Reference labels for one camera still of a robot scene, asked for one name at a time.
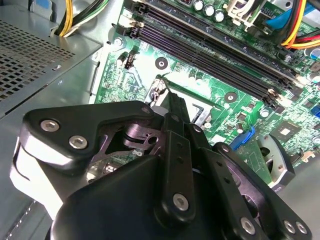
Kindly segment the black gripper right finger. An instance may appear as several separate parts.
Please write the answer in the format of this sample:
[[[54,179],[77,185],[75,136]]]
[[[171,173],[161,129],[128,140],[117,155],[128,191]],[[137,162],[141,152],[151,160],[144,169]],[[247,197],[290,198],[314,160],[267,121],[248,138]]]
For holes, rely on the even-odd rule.
[[[191,146],[192,166],[204,178],[203,199],[224,240],[310,240],[306,223],[225,143],[210,146],[204,132],[190,122],[186,102],[176,109]]]

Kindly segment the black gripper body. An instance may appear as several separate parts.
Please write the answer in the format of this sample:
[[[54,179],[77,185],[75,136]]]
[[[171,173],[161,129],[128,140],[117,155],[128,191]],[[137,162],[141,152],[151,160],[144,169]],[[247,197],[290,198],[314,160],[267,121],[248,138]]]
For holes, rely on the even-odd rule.
[[[158,157],[143,156],[77,190],[58,211],[52,240],[235,240],[209,180],[193,172],[196,215],[167,226],[155,214],[162,173]]]

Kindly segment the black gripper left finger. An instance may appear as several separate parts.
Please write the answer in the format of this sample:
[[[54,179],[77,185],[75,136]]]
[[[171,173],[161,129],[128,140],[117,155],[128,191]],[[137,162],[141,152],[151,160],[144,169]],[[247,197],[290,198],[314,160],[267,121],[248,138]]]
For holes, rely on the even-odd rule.
[[[10,179],[55,220],[76,191],[139,160],[160,159],[154,212],[165,225],[189,225],[196,216],[190,141],[169,93],[164,114],[141,101],[31,110],[22,119]]]

